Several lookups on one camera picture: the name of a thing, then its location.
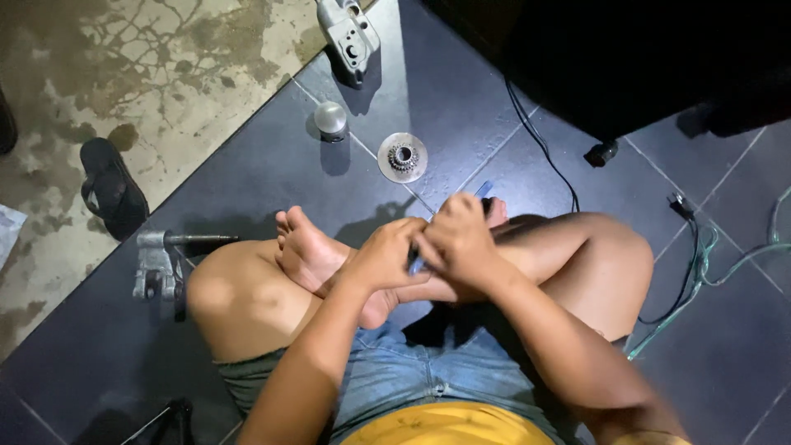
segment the metal disc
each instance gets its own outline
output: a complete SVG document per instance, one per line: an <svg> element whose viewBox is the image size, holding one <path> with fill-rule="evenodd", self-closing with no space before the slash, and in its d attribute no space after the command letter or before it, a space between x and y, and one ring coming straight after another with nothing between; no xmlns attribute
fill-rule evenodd
<svg viewBox="0 0 791 445"><path fill-rule="evenodd" d="M417 180L426 172L429 153L420 139L413 135L393 133L379 146L377 161L384 177L406 184Z"/></svg>

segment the blue tile floor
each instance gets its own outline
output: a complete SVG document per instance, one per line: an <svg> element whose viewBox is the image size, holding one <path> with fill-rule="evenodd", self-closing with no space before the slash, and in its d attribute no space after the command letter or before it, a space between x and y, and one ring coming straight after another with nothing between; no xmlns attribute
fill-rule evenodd
<svg viewBox="0 0 791 445"><path fill-rule="evenodd" d="M145 228L272 238L274 213L300 204L322 230L360 245L404 215L428 218L445 197L484 180L509 213L555 216L570 195L513 111L502 76L415 0L369 11L383 70L362 91L339 85L319 55L226 141ZM322 143L311 126L319 101L349 113L353 136ZM603 169L582 158L596 141L523 100L584 211L604 211L645 236L655 272L642 310L656 317L678 293L692 240L669 207L688 196L702 223L722 230L710 275L766 239L776 197L791 175L791 122L719 139L687 139L671 116L620 141ZM429 169L408 186L380 174L376 153L393 132L416 134ZM791 238L791 207L780 215ZM119 443L165 403L189 397L199 443L230 443L240 416L195 325L173 324L131 298L134 243L122 244L0 368L2 443ZM678 409L698 443L782 443L791 415L791 257L746 264L704 288L635 359ZM393 314L407 324L426 305ZM650 331L638 323L628 346Z"/></svg>

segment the flip-flop sandal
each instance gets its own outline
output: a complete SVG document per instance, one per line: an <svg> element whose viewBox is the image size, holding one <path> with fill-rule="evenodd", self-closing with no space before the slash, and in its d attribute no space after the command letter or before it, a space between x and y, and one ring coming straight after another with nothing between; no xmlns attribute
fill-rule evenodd
<svg viewBox="0 0 791 445"><path fill-rule="evenodd" d="M80 160L86 176L82 200L113 238L126 240L148 219L149 208L121 153L107 139L94 138L82 145Z"/></svg>
<svg viewBox="0 0 791 445"><path fill-rule="evenodd" d="M0 154L6 154L17 144L17 126L13 122L11 108L0 90Z"/></svg>

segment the yellow shirt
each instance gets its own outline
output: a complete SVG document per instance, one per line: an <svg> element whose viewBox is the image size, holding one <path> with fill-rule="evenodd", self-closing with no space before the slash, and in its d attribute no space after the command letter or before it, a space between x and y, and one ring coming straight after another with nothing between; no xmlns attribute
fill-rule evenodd
<svg viewBox="0 0 791 445"><path fill-rule="evenodd" d="M530 420L472 401L430 403L400 409L358 429L341 445L554 445ZM615 445L689 445L675 436L644 432Z"/></svg>

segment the person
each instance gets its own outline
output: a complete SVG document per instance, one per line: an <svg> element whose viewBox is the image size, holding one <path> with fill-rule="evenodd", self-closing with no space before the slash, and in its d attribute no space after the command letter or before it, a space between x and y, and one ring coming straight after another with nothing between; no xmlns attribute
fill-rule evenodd
<svg viewBox="0 0 791 445"><path fill-rule="evenodd" d="M508 220L496 198L486 216L467 193L431 223L385 224L359 250L299 207L276 219L277 240L218 249L187 285L191 316L247 416L238 443L574 441L550 400L598 444L687 443L672 408L610 343L631 331L653 270L627 226L596 213ZM411 246L433 273L407 274ZM418 300L459 314L439 346L411 343L387 321Z"/></svg>

